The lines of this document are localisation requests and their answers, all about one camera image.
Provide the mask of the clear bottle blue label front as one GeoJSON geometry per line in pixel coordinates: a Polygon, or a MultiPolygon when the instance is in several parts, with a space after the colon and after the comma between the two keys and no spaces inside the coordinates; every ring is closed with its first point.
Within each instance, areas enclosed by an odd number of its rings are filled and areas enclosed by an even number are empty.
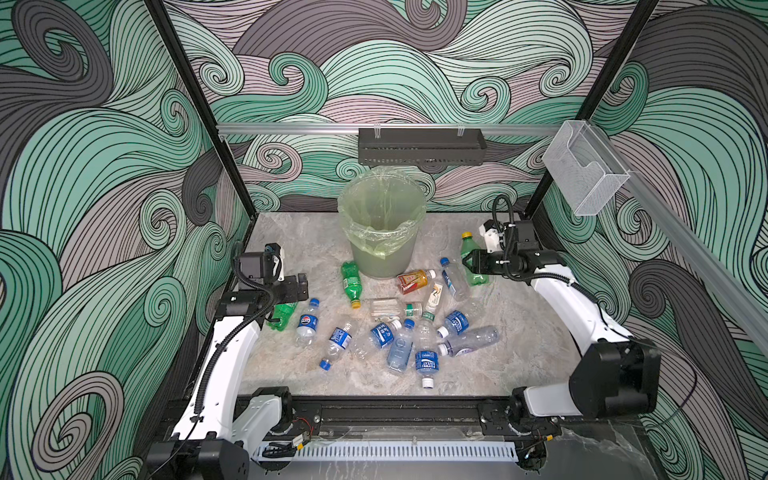
{"type": "Polygon", "coordinates": [[[435,376],[439,373],[437,334],[433,322],[420,318],[414,332],[414,368],[421,378],[423,389],[435,388],[435,376]]]}

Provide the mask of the clear bottle blue label white cap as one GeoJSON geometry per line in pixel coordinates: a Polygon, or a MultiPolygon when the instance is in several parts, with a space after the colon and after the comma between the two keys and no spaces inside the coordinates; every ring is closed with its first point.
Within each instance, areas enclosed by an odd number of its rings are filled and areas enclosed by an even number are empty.
{"type": "Polygon", "coordinates": [[[379,322],[370,329],[365,328],[355,341],[353,355],[363,360],[383,350],[394,341],[396,333],[402,328],[403,323],[398,319],[379,322]]]}

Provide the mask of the aluminium back rail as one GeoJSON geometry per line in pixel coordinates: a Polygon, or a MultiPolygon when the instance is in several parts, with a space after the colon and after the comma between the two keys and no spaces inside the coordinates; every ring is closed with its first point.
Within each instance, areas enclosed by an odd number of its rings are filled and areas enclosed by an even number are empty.
{"type": "Polygon", "coordinates": [[[560,129],[559,124],[365,124],[365,123],[219,123],[217,131],[222,135],[352,135],[360,129],[452,129],[463,132],[467,129],[479,129],[489,136],[554,136],[560,129]]]}

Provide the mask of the red yellow tea bottle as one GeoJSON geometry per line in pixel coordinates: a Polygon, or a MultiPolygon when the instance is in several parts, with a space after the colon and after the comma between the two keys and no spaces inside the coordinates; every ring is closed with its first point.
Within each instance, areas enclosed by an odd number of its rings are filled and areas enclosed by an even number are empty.
{"type": "Polygon", "coordinates": [[[410,294],[428,286],[436,276],[436,271],[433,269],[419,269],[402,273],[396,277],[398,290],[403,295],[410,294]]]}

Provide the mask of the clear blue tinted bottle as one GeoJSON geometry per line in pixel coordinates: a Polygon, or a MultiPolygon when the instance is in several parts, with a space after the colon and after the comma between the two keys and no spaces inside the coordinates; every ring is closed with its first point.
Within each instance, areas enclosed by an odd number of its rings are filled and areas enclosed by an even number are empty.
{"type": "Polygon", "coordinates": [[[387,367],[394,373],[404,373],[413,348],[413,329],[415,322],[406,319],[397,331],[387,355],[387,367]]]}

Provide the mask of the black wall tray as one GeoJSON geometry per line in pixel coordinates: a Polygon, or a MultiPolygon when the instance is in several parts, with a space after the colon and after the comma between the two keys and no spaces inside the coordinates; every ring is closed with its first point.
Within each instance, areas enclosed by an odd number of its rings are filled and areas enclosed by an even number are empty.
{"type": "Polygon", "coordinates": [[[448,166],[481,165],[488,145],[480,129],[374,127],[358,130],[362,165],[416,166],[438,171],[448,166]]]}

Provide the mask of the aluminium rail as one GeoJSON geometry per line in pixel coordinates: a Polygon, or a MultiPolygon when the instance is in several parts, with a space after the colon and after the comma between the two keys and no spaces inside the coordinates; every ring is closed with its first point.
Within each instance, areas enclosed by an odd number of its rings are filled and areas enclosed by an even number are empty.
{"type": "Polygon", "coordinates": [[[651,142],[633,133],[610,139],[602,129],[598,138],[628,171],[626,188],[669,238],[689,270],[703,281],[734,322],[762,353],[767,352],[767,312],[696,235],[694,202],[672,163],[651,142]]]}
{"type": "Polygon", "coordinates": [[[463,132],[467,129],[479,129],[489,136],[554,136],[560,129],[559,124],[365,124],[365,123],[219,123],[217,131],[222,135],[352,135],[360,129],[452,129],[463,132]]]}

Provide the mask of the small bottle blue label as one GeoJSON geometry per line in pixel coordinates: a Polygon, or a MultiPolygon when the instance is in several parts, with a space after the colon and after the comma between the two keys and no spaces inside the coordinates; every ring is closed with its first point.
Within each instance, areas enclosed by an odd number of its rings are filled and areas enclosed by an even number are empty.
{"type": "Polygon", "coordinates": [[[459,335],[469,328],[470,322],[467,316],[460,310],[450,312],[444,319],[443,324],[436,330],[440,339],[449,336],[459,335]]]}

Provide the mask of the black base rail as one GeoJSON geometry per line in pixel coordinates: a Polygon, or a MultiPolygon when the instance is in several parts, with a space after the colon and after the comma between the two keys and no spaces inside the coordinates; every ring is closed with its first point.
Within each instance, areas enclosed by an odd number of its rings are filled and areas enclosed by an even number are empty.
{"type": "Polygon", "coordinates": [[[269,437],[294,432],[339,437],[354,428],[458,428],[486,436],[535,437],[554,434],[564,425],[589,423],[585,417],[533,417],[515,396],[309,396],[283,403],[283,417],[269,437]]]}

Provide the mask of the pepsi label clear bottle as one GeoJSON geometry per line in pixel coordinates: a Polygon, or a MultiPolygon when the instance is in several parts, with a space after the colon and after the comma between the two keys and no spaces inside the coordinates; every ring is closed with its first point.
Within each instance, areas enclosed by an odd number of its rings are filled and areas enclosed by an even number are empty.
{"type": "Polygon", "coordinates": [[[320,301],[312,298],[307,310],[300,316],[296,328],[295,344],[304,348],[313,343],[317,335],[319,323],[320,301]]]}

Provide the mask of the green bottle yellow cap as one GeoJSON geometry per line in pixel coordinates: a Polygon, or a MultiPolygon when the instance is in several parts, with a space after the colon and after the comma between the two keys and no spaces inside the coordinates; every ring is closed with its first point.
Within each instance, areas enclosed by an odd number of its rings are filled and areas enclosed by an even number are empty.
{"type": "Polygon", "coordinates": [[[362,282],[360,278],[358,265],[354,261],[345,262],[341,265],[342,284],[344,292],[353,309],[360,309],[362,306],[362,282]]]}

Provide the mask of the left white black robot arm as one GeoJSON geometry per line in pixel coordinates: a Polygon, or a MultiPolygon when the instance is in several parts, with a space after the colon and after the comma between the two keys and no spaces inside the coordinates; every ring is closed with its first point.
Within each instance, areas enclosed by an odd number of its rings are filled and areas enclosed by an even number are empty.
{"type": "Polygon", "coordinates": [[[246,363],[278,303],[309,298],[307,276],[290,275],[271,286],[228,291],[211,326],[212,338],[192,397],[167,438],[146,457],[149,479],[247,479],[268,433],[288,428],[291,396],[270,387],[253,394],[236,414],[246,363]]]}

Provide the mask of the clear grey bottle white cap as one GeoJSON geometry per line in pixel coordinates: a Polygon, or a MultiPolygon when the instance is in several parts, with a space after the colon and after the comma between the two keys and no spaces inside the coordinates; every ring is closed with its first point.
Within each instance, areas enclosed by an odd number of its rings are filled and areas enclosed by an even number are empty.
{"type": "Polygon", "coordinates": [[[441,356],[458,357],[492,346],[501,339],[495,326],[483,326],[467,330],[461,335],[448,337],[437,345],[441,356]]]}

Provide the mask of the clear plastic wall holder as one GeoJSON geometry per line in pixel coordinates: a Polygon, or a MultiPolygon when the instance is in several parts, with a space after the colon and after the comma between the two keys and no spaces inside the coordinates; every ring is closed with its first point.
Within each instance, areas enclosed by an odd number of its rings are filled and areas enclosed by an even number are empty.
{"type": "Polygon", "coordinates": [[[543,162],[577,217],[598,215],[630,178],[608,136],[585,120],[565,121],[543,162]]]}

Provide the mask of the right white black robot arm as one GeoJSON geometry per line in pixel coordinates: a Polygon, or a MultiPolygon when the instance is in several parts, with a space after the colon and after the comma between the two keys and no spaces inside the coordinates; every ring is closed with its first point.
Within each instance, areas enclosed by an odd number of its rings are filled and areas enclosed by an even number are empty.
{"type": "Polygon", "coordinates": [[[537,292],[567,327],[581,355],[561,383],[519,390],[528,417],[618,418],[657,405],[660,349],[617,323],[553,250],[520,253],[475,249],[462,259],[475,274],[499,275],[537,292]]]}

